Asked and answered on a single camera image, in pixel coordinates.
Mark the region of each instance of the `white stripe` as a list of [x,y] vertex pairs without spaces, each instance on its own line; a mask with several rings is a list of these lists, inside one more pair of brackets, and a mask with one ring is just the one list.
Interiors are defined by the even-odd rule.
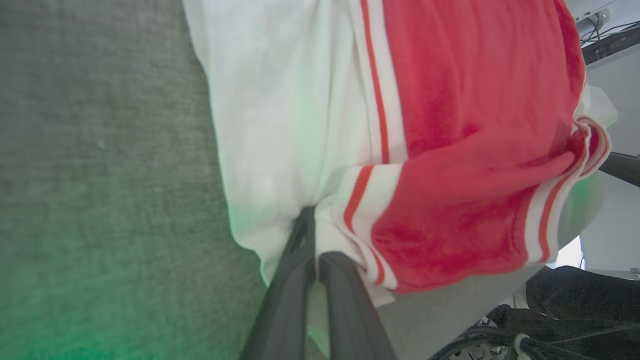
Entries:
[[[374,282],[378,278],[378,267],[376,265],[376,260],[371,252],[371,248],[364,242],[362,239],[356,234],[353,234],[344,223],[344,211],[351,200],[351,195],[353,194],[353,189],[355,188],[358,176],[360,175],[360,171],[362,167],[352,167],[346,171],[344,176],[342,177],[342,182],[338,189],[338,194],[335,198],[335,205],[332,207],[330,218],[333,220],[333,223],[337,225],[342,234],[351,239],[353,243],[360,249],[359,252],[355,251],[347,251],[344,252],[351,259],[356,261],[359,265],[363,266],[367,269],[367,280],[370,282]],[[354,215],[351,225],[355,231],[355,217]]]
[[[551,204],[549,218],[547,219],[548,223],[546,235],[548,241],[547,245],[549,247],[549,258],[546,259],[547,262],[553,261],[557,256],[557,232],[560,223],[562,208],[567,196],[569,196],[569,193],[571,192],[571,189],[573,188],[575,183],[587,176],[580,175],[587,167],[587,164],[589,166],[593,166],[593,164],[599,166],[599,164],[604,162],[604,159],[606,159],[608,155],[606,149],[609,148],[607,144],[610,142],[610,139],[606,131],[597,122],[587,118],[581,118],[579,120],[575,120],[573,124],[581,133],[584,134],[584,147],[582,150],[583,158],[581,161],[574,164],[573,168],[568,171],[568,174],[564,174],[549,181],[545,181],[544,183],[540,184],[534,192],[533,198],[529,203],[529,208],[527,209],[527,220],[525,223],[525,246],[527,248],[527,252],[529,253],[529,259],[527,260],[528,263],[539,263],[542,260],[540,234],[538,232],[540,230],[540,224],[543,221],[542,213],[545,209],[545,203],[547,202],[551,191],[560,181],[569,177],[564,182],[562,187],[558,190],[555,199],[552,199],[553,203]],[[595,161],[589,158],[589,144],[591,141],[592,129],[598,131],[598,134],[595,134],[595,136],[599,136],[601,140],[601,142],[598,144],[598,148],[596,149],[594,154],[592,154],[596,159]]]
[[365,267],[365,259],[360,244],[350,241],[339,225],[329,217],[328,204],[316,206],[316,260],[325,252],[339,251],[347,255],[357,265]]
[[385,27],[384,5],[382,0],[368,0],[368,3],[369,31],[371,32],[371,43],[378,70],[380,93],[387,120],[389,160],[391,163],[401,163],[408,159],[408,155],[404,138],[400,95],[398,94],[396,73],[391,59],[387,29]]
[[358,67],[364,85],[364,94],[367,100],[367,112],[369,118],[369,136],[371,137],[371,163],[382,164],[382,142],[380,140],[380,121],[378,120],[378,105],[376,92],[373,87],[371,64],[367,50],[367,37],[365,35],[364,18],[359,0],[350,0],[351,18],[353,19],[353,34],[356,38],[358,49]]
[[533,193],[529,208],[527,209],[527,220],[524,227],[524,243],[527,249],[527,263],[539,263],[542,259],[542,248],[540,247],[540,221],[545,203],[549,197],[551,189],[557,184],[559,179],[552,179],[538,185]]
[[[397,279],[385,258],[373,246],[371,229],[391,203],[400,178],[400,171],[402,171],[402,164],[373,167],[367,188],[351,223],[358,239],[370,246],[371,250],[378,255],[385,271],[385,280],[382,285],[390,289],[397,287]],[[375,259],[372,260],[374,262],[368,263],[367,268],[376,266]],[[378,272],[367,274],[367,277],[374,282],[378,278]]]

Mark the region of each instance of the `gray carpet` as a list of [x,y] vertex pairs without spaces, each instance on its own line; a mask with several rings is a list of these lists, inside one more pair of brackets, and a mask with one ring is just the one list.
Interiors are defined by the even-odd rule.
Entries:
[[182,3],[1,1],[0,359],[236,358],[258,265]]

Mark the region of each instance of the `white wall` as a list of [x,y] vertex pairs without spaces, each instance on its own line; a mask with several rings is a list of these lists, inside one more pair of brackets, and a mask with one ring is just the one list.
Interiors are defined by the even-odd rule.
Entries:
[[[609,6],[611,21],[601,31],[640,20],[640,1],[617,0]],[[590,85],[604,90],[618,110],[608,130],[615,152],[640,154],[640,45],[588,65]],[[605,201],[594,221],[580,235],[587,269],[640,268],[640,188],[608,174]]]
[[555,269],[560,266],[573,266],[574,268],[585,269],[584,261],[582,260],[582,247],[580,236],[573,239],[565,247],[558,251],[558,256],[553,263],[548,263],[547,267]]
[[[565,0],[567,8],[573,15],[574,19],[582,20],[593,15],[605,8],[609,11],[609,18],[604,21],[600,32],[613,28],[614,26],[628,24],[639,20],[640,1],[638,0]],[[580,31],[580,35],[586,38],[593,31],[593,27],[586,27]]]
[[605,201],[580,234],[587,269],[640,268],[640,188],[603,172]]

